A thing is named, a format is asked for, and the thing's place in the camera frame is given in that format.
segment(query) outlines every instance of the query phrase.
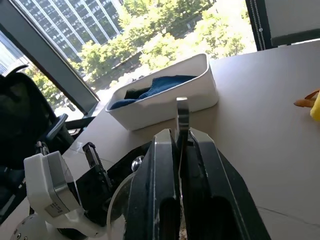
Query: mesh chair back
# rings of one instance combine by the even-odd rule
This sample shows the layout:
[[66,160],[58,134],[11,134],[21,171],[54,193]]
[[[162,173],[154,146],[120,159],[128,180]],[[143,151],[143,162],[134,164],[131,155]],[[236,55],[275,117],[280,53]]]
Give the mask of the mesh chair back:
[[36,84],[25,74],[0,77],[0,165],[23,169],[35,144],[56,116]]

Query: desk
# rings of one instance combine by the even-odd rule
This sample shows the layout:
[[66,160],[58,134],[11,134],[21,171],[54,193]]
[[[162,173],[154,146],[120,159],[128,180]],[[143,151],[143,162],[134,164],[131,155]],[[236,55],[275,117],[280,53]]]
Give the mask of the desk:
[[[192,113],[190,125],[208,133],[242,175],[273,240],[318,240],[320,123],[311,119],[309,108],[293,103],[320,87],[320,41],[211,64],[219,102]],[[129,132],[102,111],[63,156],[78,178],[88,169],[85,143],[95,144],[108,169],[174,127],[169,120]]]

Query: black office chair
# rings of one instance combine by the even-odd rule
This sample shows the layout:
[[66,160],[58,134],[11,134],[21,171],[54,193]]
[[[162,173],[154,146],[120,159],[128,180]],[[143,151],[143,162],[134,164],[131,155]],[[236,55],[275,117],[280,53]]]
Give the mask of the black office chair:
[[0,75],[0,224],[26,197],[24,159],[45,142],[50,152],[63,154],[74,139],[65,121],[56,117],[36,84],[18,67]]

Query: white plastic container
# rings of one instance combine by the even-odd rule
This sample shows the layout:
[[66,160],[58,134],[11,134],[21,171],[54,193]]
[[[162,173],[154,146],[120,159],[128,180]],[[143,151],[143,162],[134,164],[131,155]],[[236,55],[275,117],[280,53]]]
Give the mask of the white plastic container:
[[[158,94],[110,110],[113,103],[125,98],[127,90],[148,88],[154,78],[175,75],[197,77]],[[210,108],[218,102],[216,83],[207,54],[195,55],[119,88],[113,93],[105,110],[122,126],[133,131],[174,119],[177,115],[177,97],[188,98],[190,112]]]

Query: building facade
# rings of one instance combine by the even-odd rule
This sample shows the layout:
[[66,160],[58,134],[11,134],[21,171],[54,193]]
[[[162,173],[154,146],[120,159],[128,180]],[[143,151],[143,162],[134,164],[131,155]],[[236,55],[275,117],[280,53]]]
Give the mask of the building facade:
[[121,34],[119,0],[15,0],[58,51],[74,62],[88,41],[105,44]]
[[0,75],[17,67],[15,65],[16,61],[23,57],[24,55],[21,51],[18,50],[0,31]]

